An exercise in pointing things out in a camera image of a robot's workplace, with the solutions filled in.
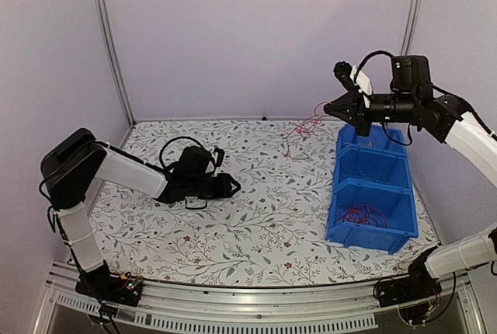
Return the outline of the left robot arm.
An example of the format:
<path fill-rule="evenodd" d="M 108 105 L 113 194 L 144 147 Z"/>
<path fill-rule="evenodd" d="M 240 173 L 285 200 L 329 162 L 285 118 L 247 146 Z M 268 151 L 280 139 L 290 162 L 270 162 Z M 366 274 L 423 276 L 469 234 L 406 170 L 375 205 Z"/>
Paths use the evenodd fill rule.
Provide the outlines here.
<path fill-rule="evenodd" d="M 218 172 L 224 150 L 208 151 L 193 137 L 179 158 L 167 163 L 166 142 L 153 165 L 80 128 L 41 160 L 40 194 L 49 202 L 52 228 L 58 228 L 86 287 L 99 298 L 115 292 L 115 281 L 99 250 L 86 210 L 86 194 L 95 181 L 143 194 L 160 204 L 185 203 L 189 198 L 204 202 L 231 198 L 240 183 Z"/>

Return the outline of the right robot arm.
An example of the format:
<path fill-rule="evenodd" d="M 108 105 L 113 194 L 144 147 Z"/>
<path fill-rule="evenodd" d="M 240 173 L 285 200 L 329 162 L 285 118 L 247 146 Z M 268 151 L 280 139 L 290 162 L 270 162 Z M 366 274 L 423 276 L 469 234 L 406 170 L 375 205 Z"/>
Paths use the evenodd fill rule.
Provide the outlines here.
<path fill-rule="evenodd" d="M 323 110 L 353 126 L 366 137 L 374 123 L 408 124 L 426 130 L 439 143 L 464 156 L 491 183 L 496 183 L 496 133 L 482 121 L 465 99 L 433 84 L 429 60 L 422 55 L 394 56 L 389 93 L 375 93 L 363 67 L 378 51 L 368 54 L 357 66 L 340 61 L 334 76 L 346 93 Z M 432 281 L 459 270 L 470 270 L 496 261 L 496 225 L 460 241 L 432 248 L 415 259 L 401 284 L 409 300 L 419 299 Z"/>

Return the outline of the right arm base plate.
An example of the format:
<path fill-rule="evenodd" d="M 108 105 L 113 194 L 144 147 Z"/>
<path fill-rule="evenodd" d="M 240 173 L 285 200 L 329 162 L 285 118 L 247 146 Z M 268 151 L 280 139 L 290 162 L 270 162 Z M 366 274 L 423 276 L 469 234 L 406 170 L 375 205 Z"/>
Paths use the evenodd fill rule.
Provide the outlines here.
<path fill-rule="evenodd" d="M 373 288 L 373 296 L 382 308 L 432 297 L 441 292 L 442 287 L 438 280 L 419 284 L 412 282 L 409 277 L 382 278 L 375 283 Z"/>

